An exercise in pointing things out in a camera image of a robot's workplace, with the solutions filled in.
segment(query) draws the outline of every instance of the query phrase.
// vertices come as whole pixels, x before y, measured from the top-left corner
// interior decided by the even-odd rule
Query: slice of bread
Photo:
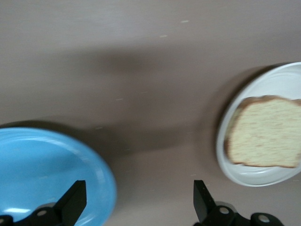
[[[297,167],[301,160],[301,99],[244,99],[228,125],[224,150],[234,164]]]

